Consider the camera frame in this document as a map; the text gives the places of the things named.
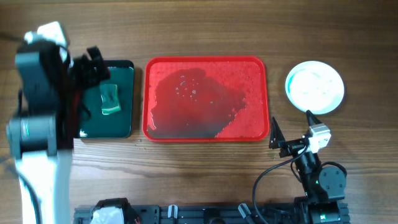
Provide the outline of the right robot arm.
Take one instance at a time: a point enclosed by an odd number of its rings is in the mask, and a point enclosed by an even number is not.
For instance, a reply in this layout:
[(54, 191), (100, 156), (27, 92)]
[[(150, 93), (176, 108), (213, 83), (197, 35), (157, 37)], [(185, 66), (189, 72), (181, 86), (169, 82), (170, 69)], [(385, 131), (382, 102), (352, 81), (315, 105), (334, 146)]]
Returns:
[(269, 143), (271, 149), (280, 150), (280, 157), (292, 157), (290, 167), (305, 195), (293, 203), (266, 205), (262, 212), (271, 223), (349, 223), (348, 205), (343, 203), (347, 171), (339, 163), (320, 161), (318, 153), (328, 145), (331, 132), (311, 111), (306, 116), (307, 133), (291, 141), (273, 119)]

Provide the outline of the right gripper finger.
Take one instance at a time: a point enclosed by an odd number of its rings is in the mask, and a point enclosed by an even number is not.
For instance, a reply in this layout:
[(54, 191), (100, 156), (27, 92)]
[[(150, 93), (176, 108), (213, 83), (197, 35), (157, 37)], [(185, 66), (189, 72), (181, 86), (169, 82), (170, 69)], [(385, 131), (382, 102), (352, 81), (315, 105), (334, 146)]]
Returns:
[(322, 122), (310, 111), (306, 111), (307, 122), (309, 126), (313, 126), (316, 124), (322, 124)]
[(269, 148), (282, 148), (284, 145), (285, 137), (282, 134), (276, 119), (273, 117), (271, 121)]

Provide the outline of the green yellow sponge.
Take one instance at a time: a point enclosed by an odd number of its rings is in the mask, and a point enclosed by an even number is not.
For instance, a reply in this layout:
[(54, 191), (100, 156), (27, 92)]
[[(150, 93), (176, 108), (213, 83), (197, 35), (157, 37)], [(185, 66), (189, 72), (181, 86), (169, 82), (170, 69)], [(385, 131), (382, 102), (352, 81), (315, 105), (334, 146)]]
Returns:
[(117, 85), (103, 84), (99, 86), (99, 90), (102, 99), (101, 111), (104, 115), (109, 115), (121, 111)]

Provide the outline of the light blue plate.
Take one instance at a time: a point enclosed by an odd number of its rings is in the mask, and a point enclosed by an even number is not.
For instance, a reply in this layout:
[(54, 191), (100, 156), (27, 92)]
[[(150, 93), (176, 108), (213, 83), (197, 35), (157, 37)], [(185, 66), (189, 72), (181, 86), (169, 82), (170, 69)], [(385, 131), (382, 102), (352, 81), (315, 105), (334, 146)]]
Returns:
[(295, 73), (297, 71), (297, 66), (295, 66), (294, 68), (291, 69), (291, 71), (288, 73), (286, 80), (285, 80), (285, 93), (287, 95), (287, 98), (289, 99), (289, 101), (296, 107), (296, 103), (295, 100), (292, 98), (292, 82), (295, 76)]

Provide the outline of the white plate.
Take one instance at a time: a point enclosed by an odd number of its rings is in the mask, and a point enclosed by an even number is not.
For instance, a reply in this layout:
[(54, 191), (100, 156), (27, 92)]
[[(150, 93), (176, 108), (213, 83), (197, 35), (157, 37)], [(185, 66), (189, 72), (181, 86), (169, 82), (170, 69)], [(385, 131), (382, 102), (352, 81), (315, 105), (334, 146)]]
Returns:
[(337, 109), (345, 96), (340, 74), (330, 65), (306, 61), (297, 66), (291, 88), (296, 108), (313, 114), (327, 114)]

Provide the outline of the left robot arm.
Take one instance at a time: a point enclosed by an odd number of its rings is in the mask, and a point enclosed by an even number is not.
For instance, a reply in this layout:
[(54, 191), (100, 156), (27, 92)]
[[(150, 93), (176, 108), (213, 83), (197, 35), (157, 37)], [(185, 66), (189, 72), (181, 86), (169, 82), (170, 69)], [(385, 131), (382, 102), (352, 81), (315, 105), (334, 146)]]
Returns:
[(50, 40), (21, 45), (18, 109), (7, 125), (24, 223), (70, 222), (74, 139), (125, 138), (132, 128), (134, 64), (97, 47), (71, 58)]

